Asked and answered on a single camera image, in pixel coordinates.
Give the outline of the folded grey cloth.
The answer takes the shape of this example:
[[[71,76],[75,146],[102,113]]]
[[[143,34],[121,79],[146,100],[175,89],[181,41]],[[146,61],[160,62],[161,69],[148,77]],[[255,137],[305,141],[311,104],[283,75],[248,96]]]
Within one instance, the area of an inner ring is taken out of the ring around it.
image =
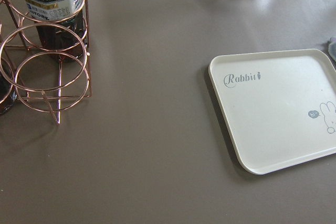
[[[331,37],[328,40],[328,54],[336,62],[336,38]]]

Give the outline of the cream rabbit serving tray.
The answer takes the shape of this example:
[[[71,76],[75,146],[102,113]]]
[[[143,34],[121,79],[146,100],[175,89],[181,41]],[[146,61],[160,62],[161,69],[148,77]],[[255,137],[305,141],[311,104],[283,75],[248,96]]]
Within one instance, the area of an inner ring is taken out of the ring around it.
[[[335,68],[323,52],[217,56],[208,72],[245,170],[262,175],[335,153]]]

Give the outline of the tea bottle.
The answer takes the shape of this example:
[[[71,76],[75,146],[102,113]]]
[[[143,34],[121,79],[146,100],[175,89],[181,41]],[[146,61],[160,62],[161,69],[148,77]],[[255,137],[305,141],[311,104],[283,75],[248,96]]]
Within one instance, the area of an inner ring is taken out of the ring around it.
[[[11,78],[14,76],[12,68],[7,60],[2,59],[1,66],[3,67],[7,76]],[[15,93],[15,88],[1,74],[1,115],[5,114],[13,107],[16,97],[17,95]]]
[[[25,0],[32,18],[42,22],[57,22],[79,37],[84,35],[82,11],[75,13],[83,0]],[[55,26],[36,27],[45,49],[66,49],[76,58],[83,56],[79,41],[69,32]]]

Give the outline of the tea bottle front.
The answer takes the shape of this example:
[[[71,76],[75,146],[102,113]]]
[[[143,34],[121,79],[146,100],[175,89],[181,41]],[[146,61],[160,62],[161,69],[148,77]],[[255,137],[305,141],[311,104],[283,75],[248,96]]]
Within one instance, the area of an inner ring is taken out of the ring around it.
[[[84,35],[82,11],[75,13],[83,0],[25,0],[32,18],[42,22],[57,22],[79,37]],[[76,58],[83,56],[79,41],[69,32],[55,26],[36,27],[45,49],[66,49]]]

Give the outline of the tea bottle middle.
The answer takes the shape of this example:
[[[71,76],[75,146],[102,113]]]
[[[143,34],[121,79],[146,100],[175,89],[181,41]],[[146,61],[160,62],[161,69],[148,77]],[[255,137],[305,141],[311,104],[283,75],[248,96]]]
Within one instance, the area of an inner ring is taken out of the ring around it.
[[[1,66],[3,67],[7,76],[11,78],[14,76],[12,68],[7,60],[2,59]],[[1,115],[5,114],[13,107],[16,97],[17,95],[15,93],[15,88],[1,74]]]

